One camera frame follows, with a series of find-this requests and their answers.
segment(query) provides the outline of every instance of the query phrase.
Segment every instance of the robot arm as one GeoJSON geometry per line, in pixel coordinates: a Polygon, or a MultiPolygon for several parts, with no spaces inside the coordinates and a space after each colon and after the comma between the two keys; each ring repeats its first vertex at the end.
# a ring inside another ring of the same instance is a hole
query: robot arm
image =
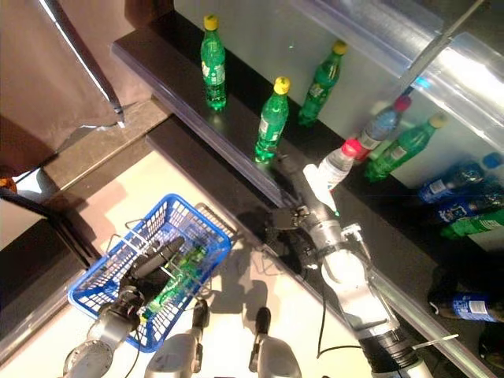
{"type": "Polygon", "coordinates": [[[140,324],[137,312],[166,285],[169,277],[160,267],[178,253],[184,243],[174,239],[153,254],[139,255],[120,281],[119,295],[99,310],[87,340],[65,360],[64,378],[99,378],[112,365],[113,352],[140,324]]]}
{"type": "Polygon", "coordinates": [[[335,214],[317,198],[289,157],[281,163],[302,200],[293,223],[312,239],[324,281],[336,293],[343,317],[361,344],[372,374],[379,378],[432,378],[391,309],[369,284],[366,263],[352,250],[335,214]]]}

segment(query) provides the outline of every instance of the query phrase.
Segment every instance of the brown curtain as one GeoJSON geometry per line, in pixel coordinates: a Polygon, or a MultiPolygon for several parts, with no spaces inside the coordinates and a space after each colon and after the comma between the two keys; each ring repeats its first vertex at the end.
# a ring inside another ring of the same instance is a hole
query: brown curtain
{"type": "MultiPolygon", "coordinates": [[[[171,3],[60,1],[123,106],[150,91],[110,55],[110,45],[171,3]]],[[[112,124],[117,116],[38,0],[0,4],[0,176],[11,176],[46,160],[82,124],[112,124]]]]}

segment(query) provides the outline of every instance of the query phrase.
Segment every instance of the black shelf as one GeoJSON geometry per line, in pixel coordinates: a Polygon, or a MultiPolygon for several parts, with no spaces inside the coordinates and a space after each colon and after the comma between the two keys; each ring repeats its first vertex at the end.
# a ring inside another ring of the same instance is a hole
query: black shelf
{"type": "MultiPolygon", "coordinates": [[[[119,39],[112,50],[153,88],[162,103],[273,206],[292,202],[288,180],[276,167],[253,162],[261,107],[271,95],[271,83],[227,51],[228,104],[223,112],[213,112],[203,95],[201,41],[202,32],[198,28],[171,12],[148,28],[119,39]]],[[[343,143],[341,137],[319,121],[310,129],[299,127],[296,124],[299,106],[291,100],[289,105],[290,117],[280,143],[282,153],[307,164],[318,162],[343,143]]],[[[361,224],[377,269],[424,309],[428,309],[426,296],[438,265],[456,270],[470,287],[476,282],[474,271],[489,269],[497,262],[482,258],[486,254],[470,239],[451,242],[436,231],[419,228],[411,210],[400,206],[411,192],[393,177],[369,185],[363,179],[362,169],[353,169],[336,191],[343,224],[355,221],[361,224]]],[[[483,279],[481,287],[494,283],[489,276],[483,279]]],[[[461,342],[477,353],[482,323],[436,320],[451,332],[467,335],[461,342]]]]}

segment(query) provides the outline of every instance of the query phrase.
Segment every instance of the green bottle in basket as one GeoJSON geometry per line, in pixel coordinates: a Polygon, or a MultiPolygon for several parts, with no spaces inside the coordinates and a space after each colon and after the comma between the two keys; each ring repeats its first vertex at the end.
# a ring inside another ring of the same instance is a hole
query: green bottle in basket
{"type": "Polygon", "coordinates": [[[198,266],[205,256],[205,249],[198,246],[185,254],[179,261],[175,259],[173,263],[168,263],[165,268],[170,271],[173,278],[169,279],[161,293],[146,306],[142,317],[151,318],[163,308],[166,302],[178,294],[185,294],[184,288],[192,288],[195,283],[194,278],[199,279],[201,270],[198,266]],[[177,265],[179,269],[173,268],[172,264],[177,265]]]}

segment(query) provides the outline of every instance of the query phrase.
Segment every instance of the bottle on side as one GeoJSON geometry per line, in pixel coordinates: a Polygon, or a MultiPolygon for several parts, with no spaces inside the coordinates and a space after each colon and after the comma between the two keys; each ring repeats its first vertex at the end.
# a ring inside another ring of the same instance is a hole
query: bottle on side
{"type": "Polygon", "coordinates": [[[504,209],[456,220],[441,230],[441,236],[448,239],[458,239],[466,235],[479,234],[501,227],[504,227],[504,209]]]}
{"type": "Polygon", "coordinates": [[[422,224],[452,223],[458,219],[504,208],[504,189],[495,181],[483,182],[473,191],[444,202],[426,216],[422,224]]]}
{"type": "Polygon", "coordinates": [[[440,178],[424,184],[418,191],[418,198],[423,203],[434,203],[442,198],[460,193],[483,181],[487,170],[498,168],[503,162],[502,155],[493,152],[485,156],[481,164],[476,161],[457,164],[440,178]]]}
{"type": "Polygon", "coordinates": [[[363,162],[399,125],[402,115],[411,106],[411,98],[399,96],[394,104],[386,107],[367,124],[358,136],[362,145],[355,162],[363,162]]]}
{"type": "Polygon", "coordinates": [[[219,38],[219,20],[213,14],[203,19],[205,36],[201,47],[203,80],[205,82],[206,103],[216,111],[226,106],[225,58],[226,51],[219,38]]]}
{"type": "Polygon", "coordinates": [[[435,131],[442,128],[447,122],[447,116],[438,113],[424,124],[403,132],[380,157],[368,164],[365,176],[372,183],[385,179],[394,169],[423,151],[435,131]]]}
{"type": "Polygon", "coordinates": [[[343,55],[347,52],[347,44],[337,41],[331,54],[317,67],[312,85],[306,94],[305,102],[298,115],[301,126],[310,127],[318,117],[318,113],[328,100],[332,88],[338,83],[343,55]]]}
{"type": "Polygon", "coordinates": [[[504,322],[504,300],[477,293],[437,294],[429,299],[434,314],[467,321],[504,322]]]}
{"type": "Polygon", "coordinates": [[[361,144],[356,139],[348,139],[339,149],[332,151],[318,166],[319,175],[328,183],[328,189],[348,176],[355,157],[361,150],[361,144]]]}
{"type": "Polygon", "coordinates": [[[287,93],[290,87],[291,81],[287,77],[277,77],[273,94],[262,107],[259,137],[255,145],[255,161],[258,163],[270,162],[275,156],[289,116],[287,93]]]}

